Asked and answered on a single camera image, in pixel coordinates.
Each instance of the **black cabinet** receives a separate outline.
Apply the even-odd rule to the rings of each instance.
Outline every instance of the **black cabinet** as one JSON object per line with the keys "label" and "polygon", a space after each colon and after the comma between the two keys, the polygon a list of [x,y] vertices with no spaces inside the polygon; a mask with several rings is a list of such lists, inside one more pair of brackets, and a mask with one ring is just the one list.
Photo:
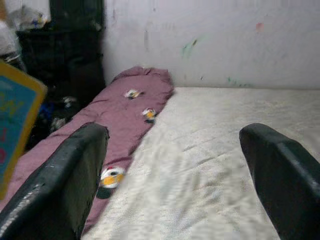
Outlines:
{"label": "black cabinet", "polygon": [[76,97],[82,107],[104,87],[100,32],[34,29],[17,32],[29,75],[44,82],[48,97]]}

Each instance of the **plastic bag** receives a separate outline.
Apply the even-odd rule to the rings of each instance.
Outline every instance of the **plastic bag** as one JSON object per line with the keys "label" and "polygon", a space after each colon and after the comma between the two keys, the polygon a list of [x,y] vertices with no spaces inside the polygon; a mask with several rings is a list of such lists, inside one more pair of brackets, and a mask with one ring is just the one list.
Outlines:
{"label": "plastic bag", "polygon": [[41,29],[46,24],[48,17],[43,13],[23,5],[22,8],[8,15],[8,23],[17,31],[28,29]]}

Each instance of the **book cover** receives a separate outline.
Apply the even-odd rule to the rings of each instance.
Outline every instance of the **book cover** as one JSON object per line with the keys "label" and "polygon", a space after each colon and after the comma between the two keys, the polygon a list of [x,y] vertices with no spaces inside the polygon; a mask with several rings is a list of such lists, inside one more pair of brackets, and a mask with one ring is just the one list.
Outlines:
{"label": "book cover", "polygon": [[0,200],[6,195],[46,93],[43,83],[0,62]]}

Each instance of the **sticker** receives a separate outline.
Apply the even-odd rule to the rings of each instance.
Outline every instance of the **sticker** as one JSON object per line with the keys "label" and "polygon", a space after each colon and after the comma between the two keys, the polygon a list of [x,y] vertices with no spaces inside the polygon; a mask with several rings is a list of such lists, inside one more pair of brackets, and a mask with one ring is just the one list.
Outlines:
{"label": "sticker", "polygon": [[100,185],[96,193],[98,199],[108,199],[112,195],[112,189],[118,187],[125,176],[125,170],[122,167],[110,166],[101,174]]}
{"label": "sticker", "polygon": [[153,123],[156,119],[156,111],[153,108],[147,108],[142,112],[147,123]]}
{"label": "sticker", "polygon": [[139,95],[144,94],[143,92],[139,92],[135,89],[130,89],[124,96],[128,99],[135,99],[137,98]]}

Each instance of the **red mark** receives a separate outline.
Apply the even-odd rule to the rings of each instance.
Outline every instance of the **red mark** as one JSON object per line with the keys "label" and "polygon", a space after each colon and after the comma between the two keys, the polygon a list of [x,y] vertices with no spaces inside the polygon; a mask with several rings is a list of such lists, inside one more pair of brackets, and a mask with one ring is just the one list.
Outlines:
{"label": "red mark", "polygon": [[264,31],[265,25],[262,22],[256,24],[255,29],[257,32],[261,33]]}
{"label": "red mark", "polygon": [[3,164],[5,162],[5,158],[6,158],[6,151],[0,148],[0,164]]}
{"label": "red mark", "polygon": [[7,129],[3,128],[2,134],[0,135],[0,142],[5,142],[6,141],[6,135],[7,135]]}

